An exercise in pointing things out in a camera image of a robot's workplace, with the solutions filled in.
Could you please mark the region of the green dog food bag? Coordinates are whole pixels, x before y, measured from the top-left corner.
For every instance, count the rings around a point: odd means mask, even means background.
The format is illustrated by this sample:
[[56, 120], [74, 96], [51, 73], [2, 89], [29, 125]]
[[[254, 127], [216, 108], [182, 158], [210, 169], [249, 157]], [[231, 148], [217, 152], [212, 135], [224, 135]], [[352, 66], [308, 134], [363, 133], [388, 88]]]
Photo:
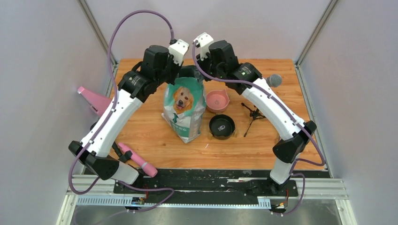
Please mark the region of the green dog food bag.
[[166, 86], [161, 115], [181, 140], [189, 143], [201, 134], [205, 110], [203, 76], [196, 66], [183, 66], [175, 83]]

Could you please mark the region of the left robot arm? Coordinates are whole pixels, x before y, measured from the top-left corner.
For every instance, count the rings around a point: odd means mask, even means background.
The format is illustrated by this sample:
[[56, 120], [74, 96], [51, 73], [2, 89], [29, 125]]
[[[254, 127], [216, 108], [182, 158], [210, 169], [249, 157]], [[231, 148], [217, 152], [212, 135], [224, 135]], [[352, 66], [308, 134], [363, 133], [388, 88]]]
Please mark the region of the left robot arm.
[[111, 147], [129, 118], [148, 97], [163, 83], [175, 81], [188, 50], [189, 45], [182, 40], [168, 48], [148, 47], [143, 60], [123, 75], [113, 99], [90, 133], [80, 141], [72, 141], [69, 151], [102, 180], [122, 181], [131, 193], [140, 193], [144, 181], [139, 178], [138, 171], [112, 158]]

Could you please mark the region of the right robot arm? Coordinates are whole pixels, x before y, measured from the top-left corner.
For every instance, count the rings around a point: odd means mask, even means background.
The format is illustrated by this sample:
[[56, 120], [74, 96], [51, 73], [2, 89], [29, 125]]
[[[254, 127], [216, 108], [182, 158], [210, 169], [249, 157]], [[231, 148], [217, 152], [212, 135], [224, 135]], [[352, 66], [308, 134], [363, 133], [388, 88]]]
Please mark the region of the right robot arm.
[[195, 66], [206, 80], [225, 83], [239, 95], [255, 105], [277, 130], [280, 141], [273, 147], [276, 161], [268, 178], [268, 189], [273, 195], [281, 195], [287, 189], [286, 182], [306, 145], [313, 138], [316, 124], [305, 122], [272, 91], [267, 80], [251, 63], [239, 63], [230, 52], [231, 45], [225, 40], [214, 41], [197, 37], [193, 41], [199, 54], [192, 50]]

